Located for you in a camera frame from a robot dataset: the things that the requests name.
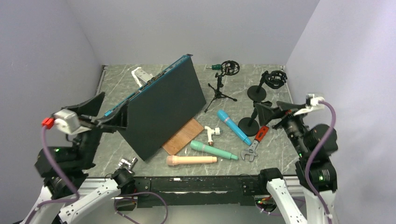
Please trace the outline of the black round-base microphone stand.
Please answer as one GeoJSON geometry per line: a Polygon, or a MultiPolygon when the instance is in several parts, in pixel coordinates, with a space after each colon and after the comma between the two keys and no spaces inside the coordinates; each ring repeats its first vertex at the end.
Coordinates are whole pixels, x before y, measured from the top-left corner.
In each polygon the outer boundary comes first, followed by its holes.
{"type": "Polygon", "coordinates": [[[253,107],[254,107],[254,110],[253,110],[251,116],[242,118],[238,123],[238,127],[248,137],[255,136],[260,129],[258,122],[255,120],[258,115],[258,112],[255,108],[255,105],[253,105],[253,107]]]}

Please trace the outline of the blue microphone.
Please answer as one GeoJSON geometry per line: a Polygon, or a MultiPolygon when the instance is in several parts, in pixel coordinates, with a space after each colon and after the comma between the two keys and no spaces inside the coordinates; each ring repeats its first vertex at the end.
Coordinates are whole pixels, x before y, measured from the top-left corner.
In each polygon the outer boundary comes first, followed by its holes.
{"type": "Polygon", "coordinates": [[[245,144],[250,146],[252,142],[248,136],[233,122],[229,115],[224,110],[217,111],[218,118],[224,122],[245,144]]]}

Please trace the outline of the black tripod microphone stand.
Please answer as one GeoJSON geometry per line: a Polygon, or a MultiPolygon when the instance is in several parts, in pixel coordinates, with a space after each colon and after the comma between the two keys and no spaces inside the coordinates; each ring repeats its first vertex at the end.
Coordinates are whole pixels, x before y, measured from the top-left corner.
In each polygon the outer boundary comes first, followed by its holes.
{"type": "Polygon", "coordinates": [[[210,83],[208,83],[208,86],[213,89],[214,91],[214,96],[212,100],[210,101],[209,105],[205,108],[204,113],[206,113],[212,104],[212,102],[216,99],[221,99],[221,98],[229,98],[233,101],[238,101],[236,98],[233,98],[231,96],[225,95],[222,91],[221,88],[224,87],[224,84],[222,83],[222,79],[224,76],[233,76],[239,73],[240,71],[240,65],[233,60],[228,60],[224,61],[220,66],[218,66],[220,73],[216,72],[215,77],[217,79],[217,86],[214,88],[210,83]]]}

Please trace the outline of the beige microphone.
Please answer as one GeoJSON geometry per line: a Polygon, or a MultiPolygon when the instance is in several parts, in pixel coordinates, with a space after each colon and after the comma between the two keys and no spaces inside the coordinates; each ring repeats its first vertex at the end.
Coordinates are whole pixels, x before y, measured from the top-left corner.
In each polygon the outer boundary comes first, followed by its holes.
{"type": "Polygon", "coordinates": [[[171,155],[166,158],[169,166],[186,165],[186,164],[210,164],[216,163],[217,157],[213,156],[176,156],[171,155]]]}

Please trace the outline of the green microphone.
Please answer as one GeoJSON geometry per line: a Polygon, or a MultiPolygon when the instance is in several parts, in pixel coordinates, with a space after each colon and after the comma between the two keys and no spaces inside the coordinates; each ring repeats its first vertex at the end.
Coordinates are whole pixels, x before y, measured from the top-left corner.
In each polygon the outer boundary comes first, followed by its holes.
{"type": "Polygon", "coordinates": [[[205,153],[212,154],[212,155],[215,155],[215,156],[218,156],[218,157],[221,157],[221,158],[224,158],[224,159],[228,159],[228,160],[237,161],[239,159],[238,156],[236,156],[236,155],[234,155],[234,154],[232,154],[230,152],[227,152],[227,151],[224,151],[224,150],[221,150],[221,149],[206,145],[206,144],[204,144],[202,142],[195,141],[195,140],[192,140],[190,142],[190,147],[193,150],[200,151],[200,152],[205,152],[205,153]]]}

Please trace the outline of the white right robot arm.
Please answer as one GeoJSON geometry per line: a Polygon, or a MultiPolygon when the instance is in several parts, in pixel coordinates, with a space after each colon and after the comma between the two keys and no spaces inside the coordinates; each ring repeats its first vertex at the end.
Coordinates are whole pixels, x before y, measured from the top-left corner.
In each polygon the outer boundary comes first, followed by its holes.
{"type": "Polygon", "coordinates": [[[274,108],[260,103],[255,105],[259,124],[266,127],[270,121],[279,119],[272,128],[282,128],[296,150],[299,156],[295,163],[296,174],[303,188],[307,217],[301,216],[279,169],[261,170],[257,187],[260,192],[269,193],[288,224],[334,224],[336,219],[333,206],[338,185],[337,173],[330,156],[338,150],[337,133],[334,128],[335,109],[322,97],[308,98],[302,105],[282,101],[278,101],[276,105],[274,108]],[[308,113],[322,110],[324,107],[331,112],[330,124],[318,124],[308,129],[303,118],[308,113]]]}

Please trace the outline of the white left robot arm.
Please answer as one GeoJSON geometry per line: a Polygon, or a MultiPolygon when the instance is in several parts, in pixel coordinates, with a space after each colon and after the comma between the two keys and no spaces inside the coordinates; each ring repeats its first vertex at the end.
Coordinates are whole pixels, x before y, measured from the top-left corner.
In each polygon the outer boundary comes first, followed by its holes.
{"type": "Polygon", "coordinates": [[[63,107],[41,122],[42,149],[35,168],[43,178],[40,195],[24,218],[25,224],[71,224],[114,196],[137,191],[132,162],[122,160],[110,178],[88,195],[79,188],[95,166],[93,160],[103,133],[127,127],[127,104],[98,118],[105,93],[63,107]]]}

